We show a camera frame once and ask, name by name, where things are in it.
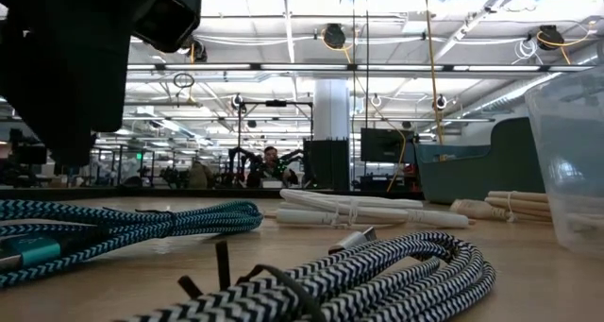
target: person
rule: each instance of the person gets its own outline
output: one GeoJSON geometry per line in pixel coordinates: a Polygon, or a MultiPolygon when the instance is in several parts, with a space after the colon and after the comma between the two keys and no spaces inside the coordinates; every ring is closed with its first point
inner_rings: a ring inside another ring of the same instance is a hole
{"type": "Polygon", "coordinates": [[[195,161],[189,171],[189,189],[205,190],[213,182],[214,175],[210,168],[199,161],[195,161]]]}
{"type": "Polygon", "coordinates": [[[258,170],[253,171],[247,176],[247,187],[260,187],[262,178],[277,178],[283,181],[287,187],[289,184],[298,184],[298,177],[295,172],[289,168],[280,170],[278,151],[273,146],[264,149],[263,163],[258,170]]]}

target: wooden table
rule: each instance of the wooden table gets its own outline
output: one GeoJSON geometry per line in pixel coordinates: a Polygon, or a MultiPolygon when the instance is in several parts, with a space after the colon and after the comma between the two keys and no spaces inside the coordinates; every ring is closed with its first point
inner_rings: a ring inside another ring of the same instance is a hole
{"type": "MultiPolygon", "coordinates": [[[[123,210],[173,211],[222,202],[208,198],[107,198],[74,203],[123,210]]],[[[266,211],[277,200],[255,200],[266,211]]],[[[418,227],[379,229],[391,238],[418,227]]],[[[456,321],[601,320],[604,262],[572,254],[556,244],[549,225],[478,222],[450,230],[474,243],[497,271],[495,289],[456,321]]],[[[257,263],[286,269],[327,255],[345,229],[296,229],[265,220],[260,229],[228,237],[231,277],[257,263]]],[[[167,238],[129,246],[47,280],[0,292],[2,322],[110,321],[187,300],[176,284],[189,275],[204,292],[216,291],[213,243],[202,236],[167,238]]]]}

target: workbench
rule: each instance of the workbench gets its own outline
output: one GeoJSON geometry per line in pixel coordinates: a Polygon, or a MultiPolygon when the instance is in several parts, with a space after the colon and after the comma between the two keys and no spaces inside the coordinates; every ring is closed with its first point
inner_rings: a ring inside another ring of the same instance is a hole
{"type": "MultiPolygon", "coordinates": [[[[226,198],[105,198],[72,201],[76,205],[120,210],[172,211],[206,207],[226,198]]],[[[272,212],[279,200],[255,199],[272,212]]],[[[380,239],[419,230],[419,226],[378,229],[380,239]]],[[[252,232],[228,236],[231,277],[247,274],[257,263],[282,269],[327,255],[350,231],[281,227],[266,219],[252,232]]],[[[491,294],[455,321],[600,320],[604,297],[604,261],[573,254],[558,246],[549,224],[478,221],[470,229],[447,232],[472,242],[497,271],[491,294]]],[[[218,290],[214,243],[223,237],[158,239],[103,255],[72,271],[0,292],[2,322],[110,321],[149,313],[188,299],[176,281],[189,275],[204,292],[218,290]]]]}

